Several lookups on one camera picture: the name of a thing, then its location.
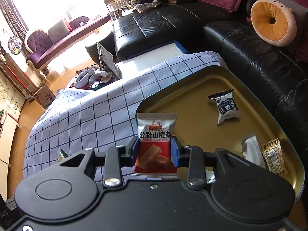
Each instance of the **barcode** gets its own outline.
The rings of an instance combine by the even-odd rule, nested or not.
[[[276,152],[274,150],[269,151],[269,155],[270,155],[270,158],[272,160],[272,163],[277,161]]]

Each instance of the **grid pattern tablecloth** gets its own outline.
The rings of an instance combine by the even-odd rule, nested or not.
[[[103,152],[127,145],[138,134],[135,113],[143,99],[209,65],[226,67],[219,54],[207,51],[173,58],[97,91],[63,90],[30,132],[23,177],[57,162],[61,149],[72,155],[87,147]],[[124,178],[131,177],[132,170],[122,168]],[[95,181],[101,181],[102,174],[98,168]]]

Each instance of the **snack packet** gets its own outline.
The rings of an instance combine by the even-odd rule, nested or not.
[[[205,176],[206,176],[206,183],[207,184],[212,184],[216,181],[214,171],[205,170]]]
[[[241,140],[243,157],[262,168],[265,168],[257,138],[254,133],[244,136]]]
[[[263,144],[260,150],[270,172],[280,176],[288,173],[278,138]]]
[[[209,100],[216,102],[219,112],[217,125],[225,119],[238,117],[242,114],[233,100],[232,91],[233,89],[208,96]]]
[[[66,157],[68,157],[67,153],[63,149],[61,149],[59,153],[58,161],[62,161]]]
[[[170,138],[177,114],[138,113],[139,154],[133,175],[150,178],[177,177],[171,161]]]

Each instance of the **patterned snack packet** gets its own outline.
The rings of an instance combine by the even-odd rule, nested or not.
[[[177,114],[138,113],[139,154],[133,175],[150,178],[177,176],[171,161],[170,138]]]
[[[269,171],[280,176],[288,173],[278,138],[263,144],[260,150]]]
[[[233,89],[208,96],[209,100],[216,102],[219,113],[217,125],[225,119],[238,117],[242,114],[233,100],[232,91]]]
[[[58,157],[58,161],[62,161],[64,158],[68,157],[67,153],[63,149],[61,149]]]

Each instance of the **metal tray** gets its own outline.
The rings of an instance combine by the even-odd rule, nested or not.
[[[208,96],[230,89],[243,114],[217,126],[217,107]],[[196,145],[206,152],[222,147],[243,157],[241,138],[246,134],[254,132],[260,145],[279,138],[288,170],[283,177],[300,197],[305,172],[293,145],[269,111],[229,70],[220,66],[201,69],[144,99],[136,116],[144,112],[177,113],[174,135],[182,145]],[[178,177],[185,180],[187,169],[179,168]]]

